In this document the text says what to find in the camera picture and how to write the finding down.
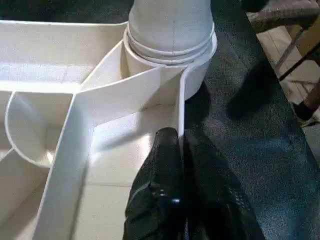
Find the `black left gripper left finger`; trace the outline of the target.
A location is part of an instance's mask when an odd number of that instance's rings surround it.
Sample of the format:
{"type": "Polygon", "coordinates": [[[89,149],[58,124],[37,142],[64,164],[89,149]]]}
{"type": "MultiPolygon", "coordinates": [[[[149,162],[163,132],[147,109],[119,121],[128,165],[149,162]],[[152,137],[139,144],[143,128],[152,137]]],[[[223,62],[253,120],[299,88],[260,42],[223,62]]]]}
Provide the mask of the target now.
{"type": "Polygon", "coordinates": [[[186,212],[184,170],[175,128],[155,134],[151,150],[133,180],[123,239],[182,240],[186,212]]]}

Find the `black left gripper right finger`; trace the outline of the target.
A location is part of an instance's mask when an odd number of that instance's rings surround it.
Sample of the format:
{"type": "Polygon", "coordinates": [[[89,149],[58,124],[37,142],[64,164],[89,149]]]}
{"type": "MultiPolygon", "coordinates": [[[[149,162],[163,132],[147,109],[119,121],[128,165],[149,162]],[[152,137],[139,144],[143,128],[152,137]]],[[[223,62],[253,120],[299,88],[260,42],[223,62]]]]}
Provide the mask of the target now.
{"type": "Polygon", "coordinates": [[[191,240],[263,240],[255,211],[228,161],[204,134],[184,132],[184,183],[191,240]]]}

